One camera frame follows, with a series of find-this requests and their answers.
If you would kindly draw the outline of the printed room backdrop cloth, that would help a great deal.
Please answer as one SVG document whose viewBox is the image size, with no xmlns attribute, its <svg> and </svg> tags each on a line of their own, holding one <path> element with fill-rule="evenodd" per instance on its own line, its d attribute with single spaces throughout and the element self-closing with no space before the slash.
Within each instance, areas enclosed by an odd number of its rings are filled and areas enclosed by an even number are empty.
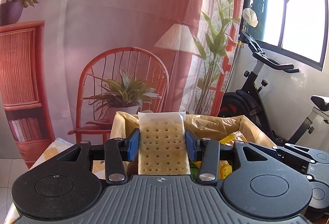
<svg viewBox="0 0 329 224">
<path fill-rule="evenodd" d="M 144 110 L 217 115 L 243 1 L 1 0 L 2 103 L 26 165 L 98 117 L 90 96 L 119 69 L 154 79 Z"/>
</svg>

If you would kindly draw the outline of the cracker pack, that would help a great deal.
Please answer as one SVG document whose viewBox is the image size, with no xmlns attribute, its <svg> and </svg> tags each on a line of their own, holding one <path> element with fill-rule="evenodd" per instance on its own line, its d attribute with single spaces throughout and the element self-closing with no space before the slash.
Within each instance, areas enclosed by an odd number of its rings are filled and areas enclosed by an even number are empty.
<svg viewBox="0 0 329 224">
<path fill-rule="evenodd" d="M 138 174 L 190 175 L 186 113 L 139 113 Z"/>
</svg>

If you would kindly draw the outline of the window with dark frame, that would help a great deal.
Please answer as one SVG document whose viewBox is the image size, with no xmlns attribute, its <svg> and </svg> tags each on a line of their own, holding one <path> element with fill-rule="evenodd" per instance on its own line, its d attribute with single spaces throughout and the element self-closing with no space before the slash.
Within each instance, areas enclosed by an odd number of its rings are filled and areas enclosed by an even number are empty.
<svg viewBox="0 0 329 224">
<path fill-rule="evenodd" d="M 247 27 L 272 52 L 322 70 L 328 49 L 328 0 L 245 0 L 258 17 Z"/>
</svg>

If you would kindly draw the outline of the taped cardboard box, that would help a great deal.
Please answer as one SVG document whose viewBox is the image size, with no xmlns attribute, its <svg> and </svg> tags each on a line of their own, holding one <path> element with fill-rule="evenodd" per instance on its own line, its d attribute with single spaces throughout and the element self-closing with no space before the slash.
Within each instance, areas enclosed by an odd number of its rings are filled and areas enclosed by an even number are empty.
<svg viewBox="0 0 329 224">
<path fill-rule="evenodd" d="M 184 120 L 185 130 L 191 130 L 198 139 L 211 138 L 220 141 L 227 135 L 240 131 L 248 142 L 256 143 L 266 147 L 273 147 L 274 143 L 247 117 L 238 116 L 233 118 L 218 118 L 207 115 L 186 114 Z M 139 128 L 137 115 L 126 112 L 117 112 L 114 117 L 110 137 L 127 138 L 135 129 Z M 138 174 L 138 154 L 131 162 L 124 162 L 128 175 Z"/>
</svg>

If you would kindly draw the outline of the yellow corn snack bag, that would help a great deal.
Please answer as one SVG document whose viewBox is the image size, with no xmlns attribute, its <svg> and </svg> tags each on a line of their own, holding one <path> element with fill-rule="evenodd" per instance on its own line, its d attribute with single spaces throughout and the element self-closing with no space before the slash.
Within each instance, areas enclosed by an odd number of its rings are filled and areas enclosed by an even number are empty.
<svg viewBox="0 0 329 224">
<path fill-rule="evenodd" d="M 233 146 L 235 142 L 248 143 L 247 139 L 240 131 L 233 132 L 219 141 L 221 145 L 227 146 Z"/>
</svg>

